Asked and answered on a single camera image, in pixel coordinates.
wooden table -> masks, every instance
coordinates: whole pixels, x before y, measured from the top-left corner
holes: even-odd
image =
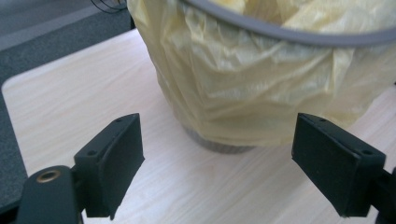
[[[219,154],[192,140],[166,103],[139,33],[132,31],[8,80],[7,109],[28,175],[73,166],[107,124],[140,113],[146,160],[114,223],[374,223],[340,218],[291,160],[290,146]],[[396,88],[350,129],[396,166]],[[106,218],[86,223],[109,223]]]

black cable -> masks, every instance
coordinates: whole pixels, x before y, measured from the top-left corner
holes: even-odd
[[[116,11],[107,11],[107,10],[101,9],[99,6],[96,5],[96,3],[93,2],[93,0],[91,0],[91,2],[93,3],[93,5],[94,5],[95,7],[97,7],[99,10],[101,10],[101,11],[107,13],[107,14],[119,13],[119,12],[121,12],[121,11],[123,11],[124,9],[127,8],[127,7],[122,7],[122,8],[111,7],[111,6],[109,6],[108,4],[106,4],[103,0],[100,0],[100,1],[101,1],[103,4],[105,4],[107,7],[111,8],[111,9],[113,9],[113,10],[116,10]]]

gray floor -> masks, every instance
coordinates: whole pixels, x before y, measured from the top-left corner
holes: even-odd
[[[0,1],[0,84],[10,76],[127,30],[127,11],[110,16],[100,12],[90,0]],[[46,51],[48,44],[59,48]],[[19,199],[26,172],[3,95],[0,96],[1,208]]]
[[[98,12],[100,10],[90,0],[0,1],[0,50],[19,45]]]

yellow plastic bag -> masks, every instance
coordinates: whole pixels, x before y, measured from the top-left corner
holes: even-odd
[[[318,10],[310,5],[315,0],[241,1],[245,4],[230,9],[245,14],[256,8],[250,15],[256,18],[262,12],[250,4],[290,2],[264,16],[292,29],[333,32],[337,23],[341,32],[352,29],[338,20],[342,13],[317,15],[318,22],[306,25],[304,15],[312,18],[314,12],[299,12]],[[289,143],[299,112],[347,127],[396,80],[395,44],[339,49],[289,43],[229,25],[179,0],[130,0],[128,8],[177,119],[206,140],[234,146]],[[354,31],[377,28],[364,27]]]

trash bin rim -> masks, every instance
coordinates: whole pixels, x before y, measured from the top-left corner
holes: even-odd
[[[241,27],[255,34],[265,35],[297,44],[332,48],[361,48],[388,44],[389,42],[396,40],[396,27],[360,35],[314,34],[282,28],[265,21],[259,21],[254,18],[236,14],[231,10],[220,7],[208,0],[181,1],[188,3],[189,5],[196,7],[217,19],[228,22],[237,27]]]

